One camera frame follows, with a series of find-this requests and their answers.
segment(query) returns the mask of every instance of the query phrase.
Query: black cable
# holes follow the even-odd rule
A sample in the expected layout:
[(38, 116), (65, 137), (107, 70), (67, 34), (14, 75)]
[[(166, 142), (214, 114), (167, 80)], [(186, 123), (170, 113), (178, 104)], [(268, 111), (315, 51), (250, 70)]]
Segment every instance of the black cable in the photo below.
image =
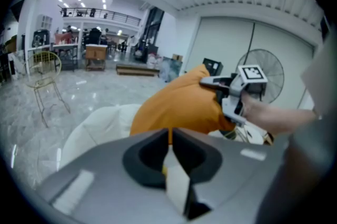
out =
[(252, 46), (252, 42), (253, 42), (253, 36), (254, 36), (254, 30), (255, 30), (255, 23), (253, 23), (253, 31), (252, 31), (251, 41), (249, 42), (248, 51), (247, 51), (246, 57), (245, 57), (245, 59), (244, 59), (244, 61), (243, 61), (243, 65), (246, 64), (246, 61), (247, 61), (247, 58), (248, 58), (249, 51), (251, 50), (251, 46)]

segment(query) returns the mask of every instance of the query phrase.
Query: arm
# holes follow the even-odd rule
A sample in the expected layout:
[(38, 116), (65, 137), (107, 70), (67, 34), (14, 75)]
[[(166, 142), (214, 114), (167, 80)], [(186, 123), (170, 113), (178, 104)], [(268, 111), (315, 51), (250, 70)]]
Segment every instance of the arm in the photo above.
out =
[(316, 119), (313, 111), (280, 109), (253, 99), (246, 92), (242, 93), (242, 102), (243, 116), (271, 134), (293, 132)]

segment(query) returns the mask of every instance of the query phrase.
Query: wooden table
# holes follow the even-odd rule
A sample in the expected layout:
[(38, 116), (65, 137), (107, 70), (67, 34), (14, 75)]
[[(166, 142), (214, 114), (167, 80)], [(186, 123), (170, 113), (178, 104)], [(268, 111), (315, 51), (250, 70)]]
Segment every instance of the wooden table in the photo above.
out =
[[(85, 45), (85, 49), (85, 69), (104, 70), (107, 45), (87, 44)], [(93, 64), (93, 62), (90, 62), (91, 60), (99, 60), (100, 64)]]

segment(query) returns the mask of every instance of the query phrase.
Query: balcony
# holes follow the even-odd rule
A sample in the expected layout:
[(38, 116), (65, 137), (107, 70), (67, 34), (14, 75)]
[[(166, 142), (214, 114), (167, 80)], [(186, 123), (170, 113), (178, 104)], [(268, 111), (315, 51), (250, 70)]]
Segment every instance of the balcony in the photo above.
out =
[(64, 18), (73, 17), (73, 18), (92, 18), (92, 19), (106, 19), (118, 23), (124, 23), (132, 26), (139, 26), (141, 19), (129, 16), (123, 13), (107, 11), (106, 9), (98, 9), (98, 8), (86, 8), (86, 7), (70, 7), (70, 8), (62, 8), (61, 14)]

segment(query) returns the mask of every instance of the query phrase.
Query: fan grille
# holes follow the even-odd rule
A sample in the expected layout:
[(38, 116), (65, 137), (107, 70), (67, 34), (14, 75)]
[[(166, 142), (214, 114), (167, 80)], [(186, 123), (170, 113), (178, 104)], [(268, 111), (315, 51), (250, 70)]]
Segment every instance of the fan grille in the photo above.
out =
[[(240, 58), (238, 66), (244, 64), (245, 57), (246, 54)], [(284, 71), (280, 60), (267, 50), (254, 49), (248, 52), (245, 65), (259, 65), (268, 79), (262, 102), (272, 103), (277, 99), (284, 85)]]

